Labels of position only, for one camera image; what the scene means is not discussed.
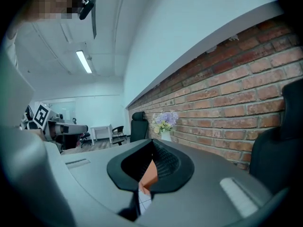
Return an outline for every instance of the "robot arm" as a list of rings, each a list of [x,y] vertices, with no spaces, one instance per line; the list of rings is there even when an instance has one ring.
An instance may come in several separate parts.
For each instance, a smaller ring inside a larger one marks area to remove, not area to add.
[[[33,122],[43,131],[47,141],[53,141],[59,135],[79,135],[86,133],[89,129],[87,125],[65,123],[62,114],[54,112],[42,103],[39,105]]]

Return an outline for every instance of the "floor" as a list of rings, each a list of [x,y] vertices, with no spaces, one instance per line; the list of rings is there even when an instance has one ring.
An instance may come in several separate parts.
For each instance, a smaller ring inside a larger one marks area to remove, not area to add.
[[[123,141],[122,145],[129,143],[129,137],[127,137],[127,141]],[[107,149],[112,147],[117,147],[118,144],[111,144],[109,140],[98,140],[95,141],[95,145],[93,146],[91,142],[84,143],[82,147],[78,146],[73,149],[67,149],[64,150],[61,155],[67,155],[67,154],[74,154],[74,153],[81,153],[81,152],[88,152],[88,151],[94,151],[94,150],[100,150],[100,149]]]
[[[140,191],[139,188],[139,204],[140,204],[140,212],[141,215],[147,210],[149,205],[152,203],[151,197],[149,195],[145,195],[143,192]]]

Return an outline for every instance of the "orange object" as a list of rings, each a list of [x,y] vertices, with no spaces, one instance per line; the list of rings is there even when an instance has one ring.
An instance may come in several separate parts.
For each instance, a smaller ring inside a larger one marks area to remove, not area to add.
[[[142,179],[139,182],[140,190],[146,194],[150,195],[149,187],[158,181],[157,168],[152,160],[150,165],[148,166],[146,172],[144,173]]]

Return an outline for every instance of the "black chair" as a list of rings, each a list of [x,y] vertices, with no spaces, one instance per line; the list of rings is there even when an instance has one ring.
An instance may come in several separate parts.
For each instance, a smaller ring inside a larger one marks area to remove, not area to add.
[[[252,148],[250,174],[259,179],[273,194],[291,186],[302,174],[302,92],[303,79],[283,88],[285,113],[281,127],[260,134]]]
[[[72,121],[74,122],[74,124],[77,124],[76,118],[73,118]],[[80,137],[80,140],[82,141],[81,148],[83,147],[84,142],[87,140],[87,137],[89,137],[89,136],[90,136],[90,133],[86,132],[86,133],[84,133],[83,136]]]
[[[114,128],[112,130],[113,137],[116,135],[119,138],[122,135],[127,140],[126,135],[123,134],[123,129],[124,129],[124,126],[119,126],[119,127]]]
[[[132,115],[131,122],[131,138],[130,142],[134,142],[137,140],[143,140],[146,137],[147,129],[148,129],[148,121],[143,118],[144,112],[136,112]]]

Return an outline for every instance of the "white vase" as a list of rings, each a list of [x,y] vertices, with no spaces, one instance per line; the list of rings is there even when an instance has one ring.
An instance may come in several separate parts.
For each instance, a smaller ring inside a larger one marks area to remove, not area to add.
[[[161,139],[171,141],[170,131],[161,132]]]

